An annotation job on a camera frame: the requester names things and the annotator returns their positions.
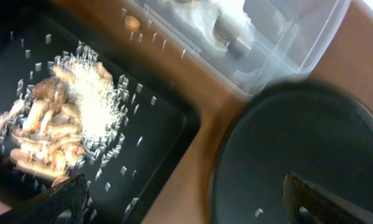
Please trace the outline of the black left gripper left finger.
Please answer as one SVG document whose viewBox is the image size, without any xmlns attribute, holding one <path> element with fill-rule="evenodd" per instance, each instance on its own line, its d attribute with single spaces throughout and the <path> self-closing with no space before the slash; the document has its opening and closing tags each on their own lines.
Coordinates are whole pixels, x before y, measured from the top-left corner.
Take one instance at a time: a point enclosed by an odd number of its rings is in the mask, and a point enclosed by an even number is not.
<svg viewBox="0 0 373 224">
<path fill-rule="evenodd" d="M 65 210 L 71 211 L 69 223 L 83 223 L 87 195 L 86 178 L 78 174 L 1 214 L 0 223 L 54 223 Z"/>
</svg>

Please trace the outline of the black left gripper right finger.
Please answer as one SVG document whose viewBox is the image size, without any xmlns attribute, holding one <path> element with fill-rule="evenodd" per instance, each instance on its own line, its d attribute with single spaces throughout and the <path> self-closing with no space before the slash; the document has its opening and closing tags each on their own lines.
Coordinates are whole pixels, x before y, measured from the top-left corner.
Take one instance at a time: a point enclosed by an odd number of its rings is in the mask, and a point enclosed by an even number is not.
<svg viewBox="0 0 373 224">
<path fill-rule="evenodd" d="M 290 223 L 373 224 L 373 213 L 322 186 L 287 172 L 282 198 Z"/>
</svg>

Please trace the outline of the food scraps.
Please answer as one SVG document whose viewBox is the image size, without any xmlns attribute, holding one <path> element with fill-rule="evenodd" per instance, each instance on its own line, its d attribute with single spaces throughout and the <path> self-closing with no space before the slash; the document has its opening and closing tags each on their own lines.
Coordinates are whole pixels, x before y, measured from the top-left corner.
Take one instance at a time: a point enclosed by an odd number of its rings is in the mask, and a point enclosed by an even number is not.
<svg viewBox="0 0 373 224">
<path fill-rule="evenodd" d="M 57 185 L 86 159 L 108 160 L 120 151 L 130 81 L 115 80 L 85 44 L 56 56 L 48 70 L 50 77 L 19 85 L 18 99 L 0 113 L 0 140 L 16 144 L 9 158 L 17 169 Z"/>
</svg>

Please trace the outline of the white napkin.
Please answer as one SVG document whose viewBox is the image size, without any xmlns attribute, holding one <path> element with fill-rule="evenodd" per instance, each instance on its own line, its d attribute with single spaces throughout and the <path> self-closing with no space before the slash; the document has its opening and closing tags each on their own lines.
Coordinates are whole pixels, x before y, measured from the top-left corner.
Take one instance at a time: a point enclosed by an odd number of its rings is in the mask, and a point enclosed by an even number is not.
<svg viewBox="0 0 373 224">
<path fill-rule="evenodd" d="M 256 30 L 244 11 L 245 0 L 171 1 L 177 19 L 217 51 L 226 52 L 238 40 L 251 48 Z"/>
</svg>

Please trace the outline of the gold snack wrapper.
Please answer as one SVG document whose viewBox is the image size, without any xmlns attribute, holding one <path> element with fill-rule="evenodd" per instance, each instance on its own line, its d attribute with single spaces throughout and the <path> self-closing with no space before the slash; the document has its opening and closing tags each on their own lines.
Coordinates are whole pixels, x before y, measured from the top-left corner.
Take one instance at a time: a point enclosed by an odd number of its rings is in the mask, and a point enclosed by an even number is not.
<svg viewBox="0 0 373 224">
<path fill-rule="evenodd" d="M 214 36 L 226 47 L 226 51 L 240 58 L 251 51 L 254 39 L 247 29 L 240 28 L 230 18 L 220 15 L 213 28 Z"/>
</svg>

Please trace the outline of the clear plastic waste bin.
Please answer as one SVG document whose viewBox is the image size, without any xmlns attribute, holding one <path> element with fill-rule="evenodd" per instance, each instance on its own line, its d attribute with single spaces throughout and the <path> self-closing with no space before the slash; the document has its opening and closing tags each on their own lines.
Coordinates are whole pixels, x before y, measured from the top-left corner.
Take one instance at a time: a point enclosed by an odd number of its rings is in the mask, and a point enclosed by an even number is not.
<svg viewBox="0 0 373 224">
<path fill-rule="evenodd" d="M 172 12 L 172 0 L 135 0 L 132 5 L 240 94 L 251 96 L 280 80 L 305 79 L 338 31 L 350 6 L 345 0 L 245 0 L 256 30 L 251 51 L 235 58 L 212 48 Z"/>
</svg>

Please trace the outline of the black rectangular tray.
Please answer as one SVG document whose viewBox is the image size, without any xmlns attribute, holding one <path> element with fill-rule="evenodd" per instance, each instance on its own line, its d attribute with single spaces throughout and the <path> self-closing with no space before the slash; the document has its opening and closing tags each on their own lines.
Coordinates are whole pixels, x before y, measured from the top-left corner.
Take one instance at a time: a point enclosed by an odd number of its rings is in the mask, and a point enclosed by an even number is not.
<svg viewBox="0 0 373 224">
<path fill-rule="evenodd" d="M 90 182 L 85 223 L 140 223 L 195 138 L 200 120 L 182 95 L 105 36 L 53 6 L 0 5 L 0 112 L 11 107 L 19 80 L 48 77 L 47 64 L 87 43 L 114 78 L 129 79 L 120 153 L 102 166 L 75 169 Z"/>
</svg>

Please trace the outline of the round black tray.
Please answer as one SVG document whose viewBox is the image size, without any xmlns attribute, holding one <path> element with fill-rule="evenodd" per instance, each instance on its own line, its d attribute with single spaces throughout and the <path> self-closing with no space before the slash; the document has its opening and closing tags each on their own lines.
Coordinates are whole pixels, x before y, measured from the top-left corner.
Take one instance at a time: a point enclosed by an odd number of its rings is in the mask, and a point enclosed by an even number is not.
<svg viewBox="0 0 373 224">
<path fill-rule="evenodd" d="M 281 83 L 253 97 L 219 147 L 213 223 L 288 223 L 287 172 L 373 213 L 373 114 L 320 82 Z"/>
</svg>

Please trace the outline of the food crumb on table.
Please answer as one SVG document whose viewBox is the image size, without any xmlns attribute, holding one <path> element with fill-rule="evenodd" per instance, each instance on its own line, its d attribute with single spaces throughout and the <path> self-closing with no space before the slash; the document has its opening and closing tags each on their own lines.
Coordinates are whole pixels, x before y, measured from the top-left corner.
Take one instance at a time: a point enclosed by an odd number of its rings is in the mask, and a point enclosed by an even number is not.
<svg viewBox="0 0 373 224">
<path fill-rule="evenodd" d="M 140 27 L 140 22 L 134 16 L 126 16 L 124 20 L 124 27 L 129 33 L 138 32 Z"/>
</svg>

